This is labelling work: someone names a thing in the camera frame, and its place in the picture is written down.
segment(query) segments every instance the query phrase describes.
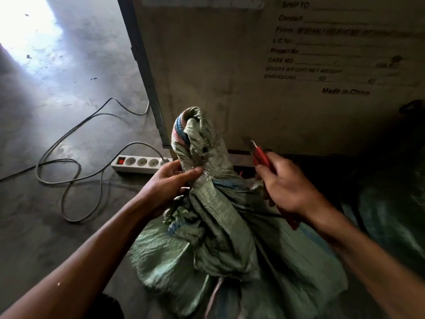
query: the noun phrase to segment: hand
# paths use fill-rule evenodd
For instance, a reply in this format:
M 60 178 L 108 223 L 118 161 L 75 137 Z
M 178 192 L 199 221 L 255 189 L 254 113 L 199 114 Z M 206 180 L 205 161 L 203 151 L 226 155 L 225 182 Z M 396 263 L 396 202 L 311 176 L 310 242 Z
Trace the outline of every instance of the hand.
M 310 223 L 325 221 L 334 207 L 306 178 L 291 160 L 269 152 L 268 157 L 277 174 L 258 165 L 257 174 L 264 180 L 270 199 L 287 212 L 297 213 Z
M 143 204 L 152 217 L 158 217 L 168 203 L 185 192 L 183 187 L 198 179 L 204 169 L 196 167 L 187 172 L 182 171 L 180 161 L 176 160 L 163 165 L 132 199 L 134 203 Z

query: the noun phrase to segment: power cord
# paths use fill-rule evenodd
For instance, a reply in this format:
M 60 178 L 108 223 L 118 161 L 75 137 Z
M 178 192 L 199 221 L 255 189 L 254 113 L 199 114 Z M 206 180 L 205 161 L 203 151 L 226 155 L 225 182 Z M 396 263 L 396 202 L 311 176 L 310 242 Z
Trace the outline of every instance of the power cord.
M 47 158 L 49 157 L 49 155 L 53 152 L 53 150 L 63 141 L 63 140 L 65 140 L 69 135 L 71 135 L 73 132 L 75 132 L 77 129 L 79 129 L 82 125 L 84 125 L 86 122 L 88 122 L 88 121 L 90 121 L 92 118 L 94 118 L 94 117 L 96 117 L 96 116 L 98 116 L 99 114 L 98 114 L 98 112 L 101 110 L 101 109 L 103 109 L 104 107 L 105 107 L 105 105 L 107 105 L 108 103 L 109 103 L 109 101 L 111 101 L 111 100 L 115 100 L 122 108 L 124 108 L 127 112 L 129 112 L 129 113 L 131 113 L 131 114 L 133 114 L 133 115 L 137 115 L 137 116 L 139 116 L 139 117 L 142 117 L 142 116 L 144 116 L 144 115 L 146 115 L 146 113 L 147 113 L 147 111 L 149 110 L 149 107 L 150 107 L 150 102 L 148 102 L 147 103 L 147 107 L 146 107 L 146 111 L 144 112 L 144 113 L 142 113 L 142 114 L 138 114 L 138 113 L 135 113 L 135 112 L 132 112 L 132 111 L 130 111 L 128 108 L 126 108 L 123 104 L 121 104 L 120 103 L 120 101 L 119 100 L 117 100 L 115 97 L 111 97 L 111 98 L 109 98 L 96 112 L 94 112 L 93 114 L 91 114 L 89 117 L 87 117 L 87 118 L 85 118 L 84 120 L 82 120 L 82 122 L 80 122 L 80 123 L 78 123 L 76 126 L 74 126 L 72 129 L 70 129 L 67 133 L 65 133 L 63 136 L 61 136 L 60 138 L 59 138 L 59 140 L 57 140 L 49 149 L 47 149 L 47 151 L 42 155 L 42 157 L 40 158 L 40 160 L 37 162 L 37 164 L 36 165 L 34 165 L 34 166 L 31 166 L 31 167 L 29 167 L 29 168 L 26 168 L 26 169 L 24 169 L 24 170 L 21 170 L 21 171 L 18 171 L 18 172 L 16 172 L 16 173 L 13 173 L 13 174 L 11 174 L 11 175 L 8 175 L 8 176 L 6 176 L 6 177 L 4 177 L 4 178 L 1 178 L 0 179 L 0 182 L 2 182 L 2 181 L 4 181 L 4 180 L 7 180 L 7 179 L 9 179 L 9 178 L 12 178 L 12 177 L 15 177 L 15 176 L 18 176 L 18 175 L 20 175 L 20 174 L 22 174 L 22 173 L 24 173 L 24 172 L 27 172 L 27 171 L 29 171 L 29 170 L 32 170 L 32 169 L 35 169 L 35 177 L 37 178 L 37 180 L 39 181 L 39 182 L 41 182 L 41 183 L 43 183 L 43 184 L 45 184 L 45 185 L 61 185 L 61 184 L 68 184 L 68 186 L 66 187 L 66 189 L 65 189 L 65 191 L 63 192 L 63 194 L 62 194 L 62 197 L 61 197 L 61 199 L 60 199 L 60 210 L 61 210 L 61 215 L 62 215 L 62 217 L 67 221 L 67 222 L 69 222 L 69 223 L 71 223 L 71 224 L 76 224 L 76 223 L 79 223 L 79 222 L 82 222 L 83 220 L 86 220 L 88 217 L 90 217 L 97 209 L 98 209 L 98 207 L 99 207 L 99 205 L 100 205 L 100 202 L 101 202 L 101 200 L 102 200 L 102 194 L 103 194 L 103 173 L 104 173 L 104 171 L 105 171 L 105 169 L 121 154 L 121 152 L 122 151 L 124 151 L 124 149 L 126 149 L 126 148 L 128 148 L 129 146 L 131 146 L 131 145 L 133 145 L 133 144 L 142 144 L 142 145 L 146 145 L 146 146 L 148 146 L 148 147 L 150 147 L 152 150 L 154 150 L 160 157 L 161 157 L 161 159 L 162 159 L 162 161 L 163 161 L 163 163 L 166 163 L 166 162 L 168 162 L 168 160 L 166 160 L 163 156 L 162 156 L 162 154 L 158 151 L 158 150 L 156 150 L 152 145 L 150 145 L 150 144 L 148 144 L 148 143 L 145 143 L 145 142 L 139 142 L 139 141 L 136 141 L 136 142 L 131 142 L 131 143 L 129 143 L 129 144 L 127 144 L 127 145 L 125 145 L 115 156 L 114 156 L 114 158 L 113 159 L 111 159 L 109 162 L 108 162 L 108 164 L 106 165 L 106 166 L 104 166 L 102 169 L 100 169 L 99 171 L 97 171 L 97 172 L 95 172 L 95 173 L 93 173 L 93 174 L 91 174 L 91 175 L 89 175 L 89 176 L 85 176 L 85 177 L 80 177 L 80 178 L 78 178 L 78 176 L 79 176 L 79 174 L 80 174 L 80 172 L 81 172 L 81 169 L 82 169 L 82 167 L 81 167 L 81 164 L 77 161 L 77 160 L 74 160 L 74 159 L 71 159 L 71 158 L 62 158 L 62 159 L 55 159 L 55 160 L 49 160 L 49 161 L 46 161 L 47 160 Z M 40 176 L 40 173 L 41 173 L 41 166 L 43 166 L 43 165 L 49 165 L 49 164 L 51 164 L 51 163 L 58 163 L 58 162 L 71 162 L 71 163 L 75 163 L 77 166 L 78 166 L 78 170 L 77 170 L 77 172 L 76 172 L 76 174 L 75 174 L 75 176 L 71 179 L 71 180 L 64 180 L 64 181 L 58 181 L 58 182 L 48 182 L 48 181 L 45 181 L 45 180 L 43 180 L 43 179 L 41 179 L 41 176 Z M 74 183 L 74 182 L 76 182 L 76 181 L 80 181 L 80 180 L 84 180 L 84 179 L 88 179 L 88 178 L 91 178 L 91 177 L 93 177 L 93 176 L 96 176 L 97 174 L 99 174 L 100 173 L 100 194 L 99 194 L 99 199 L 98 199 L 98 201 L 97 201 L 97 204 L 96 204 L 96 206 L 92 209 L 92 211 L 90 212 L 90 213 L 88 213 L 87 215 L 85 215 L 84 217 L 82 217 L 82 218 L 80 218 L 80 219 L 77 219 L 77 220 L 72 220 L 72 219 L 70 219 L 70 218 L 68 218 L 68 216 L 65 214 L 65 210 L 64 210 L 64 207 L 63 207 L 63 205 L 64 205 L 64 202 L 65 202 L 65 197 L 66 197 L 66 193 L 68 192 L 68 190 L 69 190 L 69 188 L 72 186 L 72 184 Z

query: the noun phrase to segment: forearm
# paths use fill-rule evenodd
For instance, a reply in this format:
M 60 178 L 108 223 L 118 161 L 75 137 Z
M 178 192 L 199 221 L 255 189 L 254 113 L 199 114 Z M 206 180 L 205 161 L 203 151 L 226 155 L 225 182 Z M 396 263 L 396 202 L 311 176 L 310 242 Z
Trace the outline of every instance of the forearm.
M 363 282 L 392 318 L 422 318 L 425 285 L 418 276 L 385 252 L 335 210 L 328 226 L 318 231 Z
M 143 199 L 130 201 L 1 319 L 81 318 L 147 224 Z

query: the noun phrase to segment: red utility knife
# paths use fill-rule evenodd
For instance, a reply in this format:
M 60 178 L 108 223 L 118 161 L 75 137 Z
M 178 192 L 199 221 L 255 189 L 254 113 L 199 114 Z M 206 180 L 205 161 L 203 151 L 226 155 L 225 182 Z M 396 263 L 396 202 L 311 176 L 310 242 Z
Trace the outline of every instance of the red utility knife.
M 265 154 L 264 151 L 252 140 L 249 141 L 248 145 L 249 145 L 249 151 L 251 152 L 251 155 L 254 160 L 254 165 L 266 166 L 270 169 L 271 172 L 273 172 L 274 174 L 277 174 L 276 169 L 274 168 L 273 164 L 270 162 L 267 154 Z M 280 207 L 278 207 L 278 210 L 280 211 L 284 219 L 288 222 L 288 224 L 291 226 L 291 228 L 293 230 L 297 230 L 297 228 L 300 226 L 300 222 L 296 221 L 293 218 L 293 215 L 286 212 L 284 209 L 281 209 Z

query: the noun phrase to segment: electrical outlet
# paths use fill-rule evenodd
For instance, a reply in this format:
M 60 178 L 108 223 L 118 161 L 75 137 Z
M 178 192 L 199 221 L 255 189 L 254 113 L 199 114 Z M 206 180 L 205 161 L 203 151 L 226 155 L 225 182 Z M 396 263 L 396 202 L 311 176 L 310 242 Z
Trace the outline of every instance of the electrical outlet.
M 161 158 L 119 155 L 110 166 L 116 172 L 155 173 L 164 164 Z

